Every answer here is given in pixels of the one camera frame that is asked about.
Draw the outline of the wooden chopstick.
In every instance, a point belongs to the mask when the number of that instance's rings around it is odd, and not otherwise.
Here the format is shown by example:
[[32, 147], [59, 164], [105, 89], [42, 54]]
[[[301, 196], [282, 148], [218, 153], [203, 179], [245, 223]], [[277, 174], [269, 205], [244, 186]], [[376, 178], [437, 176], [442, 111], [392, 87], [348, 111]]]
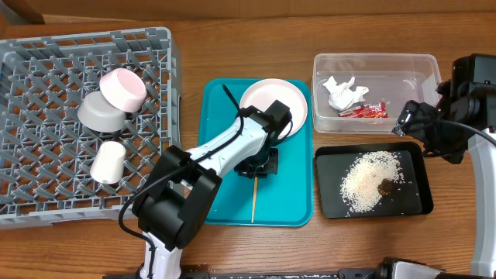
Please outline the wooden chopstick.
[[255, 213], [256, 213], [258, 180], [259, 180], [258, 177], [255, 176], [254, 184], [253, 184], [253, 199], [252, 199], [252, 210], [251, 210], [251, 218], [250, 218], [251, 223], [254, 223]]

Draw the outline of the red snack wrapper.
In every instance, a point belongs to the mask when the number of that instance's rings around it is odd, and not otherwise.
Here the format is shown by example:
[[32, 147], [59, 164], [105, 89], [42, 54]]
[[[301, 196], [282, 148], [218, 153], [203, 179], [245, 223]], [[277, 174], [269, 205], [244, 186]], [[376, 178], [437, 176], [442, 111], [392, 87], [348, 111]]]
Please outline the red snack wrapper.
[[386, 104], [384, 102], [358, 105], [338, 113], [339, 117], [344, 118], [387, 118]]

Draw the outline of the large white round plate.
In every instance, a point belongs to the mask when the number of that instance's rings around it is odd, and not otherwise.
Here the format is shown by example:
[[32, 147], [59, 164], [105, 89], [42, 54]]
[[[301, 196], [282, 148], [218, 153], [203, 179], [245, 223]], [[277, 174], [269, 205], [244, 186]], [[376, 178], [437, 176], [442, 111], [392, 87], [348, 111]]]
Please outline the large white round plate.
[[290, 109], [291, 124], [283, 129], [279, 139], [287, 133], [293, 136], [305, 123], [308, 115], [308, 104], [302, 91], [289, 81], [268, 78], [250, 85], [240, 101], [241, 108], [254, 106], [265, 111], [274, 101], [282, 102]]

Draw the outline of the brown food scrap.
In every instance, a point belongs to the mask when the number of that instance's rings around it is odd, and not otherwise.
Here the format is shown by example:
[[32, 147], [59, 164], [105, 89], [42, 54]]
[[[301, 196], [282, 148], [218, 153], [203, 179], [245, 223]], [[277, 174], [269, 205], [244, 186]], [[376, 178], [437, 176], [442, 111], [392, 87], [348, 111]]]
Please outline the brown food scrap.
[[381, 196], [388, 196], [394, 189], [394, 182], [384, 179], [378, 186], [377, 190]]

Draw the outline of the pile of white rice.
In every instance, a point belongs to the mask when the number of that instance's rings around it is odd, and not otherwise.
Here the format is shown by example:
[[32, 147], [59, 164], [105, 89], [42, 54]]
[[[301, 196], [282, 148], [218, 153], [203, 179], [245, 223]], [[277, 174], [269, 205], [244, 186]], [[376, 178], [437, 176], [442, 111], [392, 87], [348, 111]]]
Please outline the pile of white rice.
[[394, 182], [394, 187], [405, 183], [398, 153], [375, 151], [360, 153], [346, 176], [342, 178], [339, 193], [348, 206], [348, 213], [368, 213], [380, 204], [377, 186], [384, 180]]

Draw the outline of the white paper cup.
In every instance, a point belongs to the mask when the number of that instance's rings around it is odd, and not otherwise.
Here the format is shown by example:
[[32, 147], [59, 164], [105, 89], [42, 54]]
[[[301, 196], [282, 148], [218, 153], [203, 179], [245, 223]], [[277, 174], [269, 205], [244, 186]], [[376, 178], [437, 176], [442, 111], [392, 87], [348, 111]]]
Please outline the white paper cup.
[[115, 184], [122, 179], [126, 148], [116, 141], [106, 141], [98, 149], [90, 175], [98, 183]]

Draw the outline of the small pink bowl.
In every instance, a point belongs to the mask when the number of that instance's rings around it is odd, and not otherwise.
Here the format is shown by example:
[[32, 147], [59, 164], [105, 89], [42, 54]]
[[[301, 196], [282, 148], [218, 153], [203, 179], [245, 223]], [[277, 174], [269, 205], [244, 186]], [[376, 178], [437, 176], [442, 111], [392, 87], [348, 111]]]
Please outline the small pink bowl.
[[137, 112], [146, 98], [143, 81], [125, 68], [117, 68], [102, 76], [99, 87], [105, 99], [124, 112]]

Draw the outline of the grey round bowl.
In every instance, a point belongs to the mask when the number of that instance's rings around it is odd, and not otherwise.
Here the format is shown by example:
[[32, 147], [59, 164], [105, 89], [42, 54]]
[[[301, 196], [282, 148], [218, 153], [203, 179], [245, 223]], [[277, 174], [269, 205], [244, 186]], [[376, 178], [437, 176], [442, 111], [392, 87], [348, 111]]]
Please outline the grey round bowl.
[[100, 91], [87, 94], [77, 111], [79, 121], [89, 129], [112, 133], [125, 125], [126, 113], [115, 108]]

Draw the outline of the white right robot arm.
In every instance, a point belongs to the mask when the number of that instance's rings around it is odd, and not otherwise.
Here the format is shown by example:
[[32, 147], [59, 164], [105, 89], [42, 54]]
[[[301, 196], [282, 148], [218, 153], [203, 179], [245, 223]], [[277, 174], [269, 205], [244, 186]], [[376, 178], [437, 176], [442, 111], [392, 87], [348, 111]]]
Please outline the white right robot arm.
[[424, 157], [459, 164], [470, 154], [476, 181], [476, 240], [470, 272], [495, 276], [495, 57], [474, 53], [453, 62], [436, 105], [408, 101], [392, 132], [422, 142]]

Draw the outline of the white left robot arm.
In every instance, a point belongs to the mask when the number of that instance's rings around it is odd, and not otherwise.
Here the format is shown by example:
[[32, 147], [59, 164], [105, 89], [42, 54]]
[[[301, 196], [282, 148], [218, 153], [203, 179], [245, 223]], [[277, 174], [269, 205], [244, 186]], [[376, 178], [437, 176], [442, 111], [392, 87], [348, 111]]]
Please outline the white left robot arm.
[[240, 108], [234, 123], [209, 142], [188, 151], [171, 146], [160, 155], [133, 202], [146, 241], [139, 277], [180, 277], [182, 250], [205, 223], [223, 177], [276, 173], [270, 156], [290, 124], [290, 109], [279, 101], [265, 111]]

